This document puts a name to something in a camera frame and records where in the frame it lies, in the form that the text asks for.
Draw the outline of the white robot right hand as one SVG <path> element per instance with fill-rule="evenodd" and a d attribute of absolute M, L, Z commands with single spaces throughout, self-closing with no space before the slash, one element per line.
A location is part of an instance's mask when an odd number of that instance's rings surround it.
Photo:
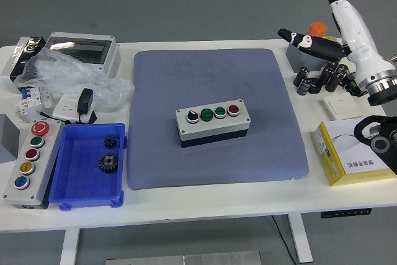
<path fill-rule="evenodd" d="M 347 0 L 328 0 L 342 43 L 279 29 L 278 35 L 308 55 L 339 62 L 346 57 L 356 67 L 355 80 L 373 94 L 396 86 L 396 68 L 379 55 L 375 42 L 355 7 Z"/>

